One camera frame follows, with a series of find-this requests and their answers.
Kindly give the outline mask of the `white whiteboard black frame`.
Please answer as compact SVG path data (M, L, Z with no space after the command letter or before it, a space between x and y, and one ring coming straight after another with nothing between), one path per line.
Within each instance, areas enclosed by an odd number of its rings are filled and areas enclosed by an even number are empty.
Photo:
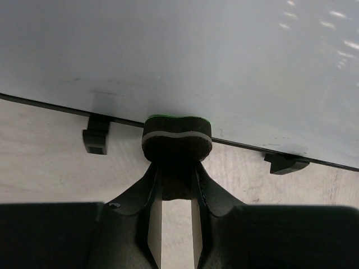
M357 1L2 1L1 98L358 169Z

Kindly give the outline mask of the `black felt whiteboard eraser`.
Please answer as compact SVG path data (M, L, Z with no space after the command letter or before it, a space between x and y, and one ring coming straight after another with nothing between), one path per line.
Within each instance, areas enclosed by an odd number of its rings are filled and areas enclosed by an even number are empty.
M189 200L194 168L213 148L211 124L195 116L153 115L144 123L141 146L159 168L162 200Z

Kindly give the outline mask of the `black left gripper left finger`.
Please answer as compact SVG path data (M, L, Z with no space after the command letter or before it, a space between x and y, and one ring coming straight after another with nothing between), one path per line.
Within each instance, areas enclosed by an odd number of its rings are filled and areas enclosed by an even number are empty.
M108 203L1 204L1 267L159 268L161 194L150 165Z

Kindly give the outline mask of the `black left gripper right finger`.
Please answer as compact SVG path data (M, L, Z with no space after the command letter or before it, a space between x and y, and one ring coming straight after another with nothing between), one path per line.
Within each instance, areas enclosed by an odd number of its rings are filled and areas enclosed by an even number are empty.
M358 210L247 205L191 170L196 268L357 268Z

